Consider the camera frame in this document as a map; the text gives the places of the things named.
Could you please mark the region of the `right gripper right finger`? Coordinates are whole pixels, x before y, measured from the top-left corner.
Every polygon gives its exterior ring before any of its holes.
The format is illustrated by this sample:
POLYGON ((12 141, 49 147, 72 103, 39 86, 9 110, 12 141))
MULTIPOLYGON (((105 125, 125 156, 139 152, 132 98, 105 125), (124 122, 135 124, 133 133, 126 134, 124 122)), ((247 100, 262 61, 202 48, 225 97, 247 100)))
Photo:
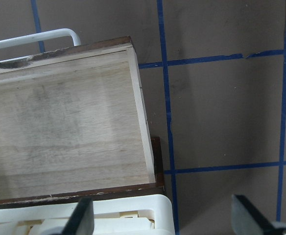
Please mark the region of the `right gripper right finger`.
POLYGON ((286 235, 286 223, 270 222, 244 195, 232 195, 231 225, 236 235, 286 235))

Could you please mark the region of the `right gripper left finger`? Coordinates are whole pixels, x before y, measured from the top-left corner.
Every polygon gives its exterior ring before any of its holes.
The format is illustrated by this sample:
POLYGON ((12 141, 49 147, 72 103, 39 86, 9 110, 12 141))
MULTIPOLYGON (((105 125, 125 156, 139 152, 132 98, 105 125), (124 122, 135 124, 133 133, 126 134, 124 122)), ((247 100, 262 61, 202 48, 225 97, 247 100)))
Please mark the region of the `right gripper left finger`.
POLYGON ((95 229, 94 206, 91 197, 81 198, 64 228, 56 233, 49 229, 42 235, 92 235, 95 229))

